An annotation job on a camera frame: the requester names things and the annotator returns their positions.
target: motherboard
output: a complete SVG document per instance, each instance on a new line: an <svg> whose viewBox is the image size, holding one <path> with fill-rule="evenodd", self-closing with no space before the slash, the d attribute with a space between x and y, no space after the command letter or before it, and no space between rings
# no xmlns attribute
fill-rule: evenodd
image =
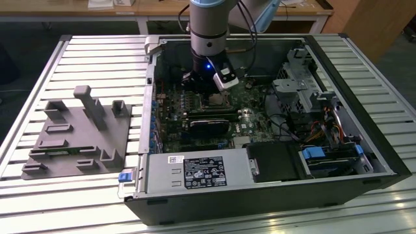
<svg viewBox="0 0 416 234"><path fill-rule="evenodd" d="M266 86L253 79L209 97L175 83L158 82L155 90L163 153L234 149L275 139L262 107Z"/></svg>

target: black plastic component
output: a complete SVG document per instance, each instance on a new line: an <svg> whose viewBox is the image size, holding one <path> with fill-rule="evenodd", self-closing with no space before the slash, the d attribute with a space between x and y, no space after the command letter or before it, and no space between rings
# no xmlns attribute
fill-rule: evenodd
<svg viewBox="0 0 416 234"><path fill-rule="evenodd" d="M323 8L323 10L333 10L331 5L326 2L326 0L315 0L318 5Z"/></svg>
<svg viewBox="0 0 416 234"><path fill-rule="evenodd" d="M279 142L250 143L246 145L247 159L257 165L255 183L305 179L299 161L299 148L294 144Z"/></svg>
<svg viewBox="0 0 416 234"><path fill-rule="evenodd" d="M338 33L337 34L341 38L349 38L349 36L345 33Z"/></svg>
<svg viewBox="0 0 416 234"><path fill-rule="evenodd" d="M189 123L189 133L194 137L211 137L227 132L229 121L199 120Z"/></svg>
<svg viewBox="0 0 416 234"><path fill-rule="evenodd" d="M207 151L207 150L217 150L217 149L218 149L218 144L194 145L194 146L182 146L181 152Z"/></svg>
<svg viewBox="0 0 416 234"><path fill-rule="evenodd" d="M69 41L71 39L71 35L61 35L58 41Z"/></svg>

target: aluminum extrusion table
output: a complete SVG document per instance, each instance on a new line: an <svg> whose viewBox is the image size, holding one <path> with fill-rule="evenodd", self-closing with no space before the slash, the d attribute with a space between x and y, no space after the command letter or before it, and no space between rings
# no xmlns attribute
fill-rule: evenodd
<svg viewBox="0 0 416 234"><path fill-rule="evenodd" d="M416 113L349 39L314 35L346 84L370 114L409 170L416 172ZM133 183L118 184L118 174L21 180L21 167L46 115L46 100L66 106L75 85L106 105L131 104L125 168L137 166L142 92L146 73L145 36L62 37L0 147L1 233L386 233L416 228L416 176L371 191L343 205L271 214L145 226L122 197Z"/></svg>

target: cardboard box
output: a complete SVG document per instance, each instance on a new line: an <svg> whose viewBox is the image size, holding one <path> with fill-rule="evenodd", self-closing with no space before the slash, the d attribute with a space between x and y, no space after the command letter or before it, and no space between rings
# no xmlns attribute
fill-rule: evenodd
<svg viewBox="0 0 416 234"><path fill-rule="evenodd" d="M115 6L131 6L134 0L114 0Z"/></svg>

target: blue latch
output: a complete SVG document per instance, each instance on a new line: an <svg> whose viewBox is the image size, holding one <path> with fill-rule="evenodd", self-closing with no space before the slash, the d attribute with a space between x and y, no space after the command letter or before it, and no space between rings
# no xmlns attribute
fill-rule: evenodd
<svg viewBox="0 0 416 234"><path fill-rule="evenodd" d="M125 183L125 182L131 182L131 172L121 172L118 174L118 182Z"/></svg>
<svg viewBox="0 0 416 234"><path fill-rule="evenodd" d="M361 145L355 145L355 150L357 150L358 155L363 154L363 150L361 148Z"/></svg>
<svg viewBox="0 0 416 234"><path fill-rule="evenodd" d="M321 147L305 148L301 151L301 153L302 153L305 159L317 158L317 157L323 157L325 156L325 153L323 153L323 150L322 150Z"/></svg>

